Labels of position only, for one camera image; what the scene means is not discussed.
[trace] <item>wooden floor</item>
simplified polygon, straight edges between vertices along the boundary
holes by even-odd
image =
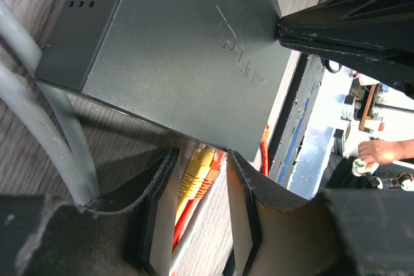
[[[279,0],[283,15],[295,12],[318,0]],[[18,19],[26,26],[40,47],[43,47],[63,0],[5,0]],[[39,102],[55,121],[51,109],[38,88],[19,66],[16,57],[0,41],[0,59],[32,89]],[[280,113],[292,78],[298,53],[293,52],[283,83],[269,119],[273,128]],[[71,95],[80,116],[87,141],[96,164],[102,193],[113,189],[145,168],[165,147],[173,144],[182,148],[184,163],[197,144],[131,117],[111,111],[101,105]],[[197,228],[190,248],[179,264],[177,276],[220,275],[232,245],[230,214],[225,176],[217,187],[209,210]],[[0,101],[0,193],[54,193],[70,199],[69,192],[27,128]]]

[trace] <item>orange cable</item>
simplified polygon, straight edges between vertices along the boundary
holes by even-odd
[[[397,180],[399,180],[404,175],[405,175],[405,173],[401,173],[401,175],[397,177]]]
[[[265,131],[263,132],[263,136],[260,140],[260,149],[261,149],[261,161],[262,161],[262,168],[261,172],[268,177],[269,176],[269,162],[268,162],[268,150],[267,150],[267,139],[269,137],[269,126],[266,125]]]
[[[175,225],[174,238],[173,238],[173,252],[175,250],[175,247],[177,247],[180,241],[180,237],[184,230],[184,225],[187,222],[188,217],[191,215],[192,211],[194,210],[194,207],[196,206],[196,202],[197,200],[189,200],[187,202],[187,205],[184,208],[184,211],[182,212],[177,224]]]

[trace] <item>person's fingers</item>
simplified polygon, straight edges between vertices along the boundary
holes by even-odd
[[[360,155],[358,158],[363,160],[366,164],[375,163],[375,158],[371,155]]]
[[[361,148],[361,149],[367,149],[367,148],[369,148],[371,145],[372,145],[372,141],[369,141],[369,142],[361,142],[361,143],[358,145],[358,148]]]
[[[371,155],[371,156],[374,156],[374,154],[372,153],[372,150],[370,150],[370,149],[364,149],[364,148],[358,149],[358,155],[359,156],[362,156],[362,155]]]

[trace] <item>black router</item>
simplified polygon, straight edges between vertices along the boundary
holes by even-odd
[[[290,55],[277,0],[67,0],[36,77],[253,160]]]

